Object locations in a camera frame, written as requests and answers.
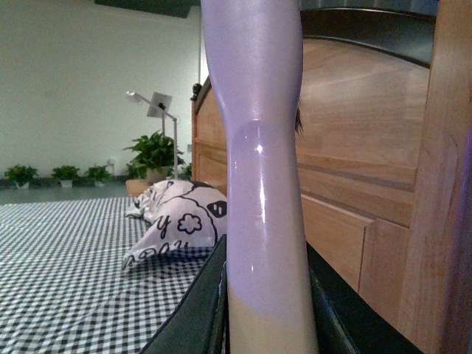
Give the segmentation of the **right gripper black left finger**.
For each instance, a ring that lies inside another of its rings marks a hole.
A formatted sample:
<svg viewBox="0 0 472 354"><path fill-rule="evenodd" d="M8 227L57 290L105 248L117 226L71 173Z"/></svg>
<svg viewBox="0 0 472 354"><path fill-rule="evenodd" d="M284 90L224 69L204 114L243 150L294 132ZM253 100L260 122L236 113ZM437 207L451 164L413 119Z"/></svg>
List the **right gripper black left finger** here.
<svg viewBox="0 0 472 354"><path fill-rule="evenodd" d="M206 259L178 306L142 353L227 352L226 238Z"/></svg>

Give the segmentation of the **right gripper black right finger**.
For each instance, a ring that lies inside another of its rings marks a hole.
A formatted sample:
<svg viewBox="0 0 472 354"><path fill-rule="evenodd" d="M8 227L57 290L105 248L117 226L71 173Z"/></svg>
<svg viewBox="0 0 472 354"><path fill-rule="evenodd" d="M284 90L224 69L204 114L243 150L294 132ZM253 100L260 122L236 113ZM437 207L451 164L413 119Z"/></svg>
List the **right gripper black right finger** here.
<svg viewBox="0 0 472 354"><path fill-rule="evenodd" d="M320 353L420 353L307 245Z"/></svg>

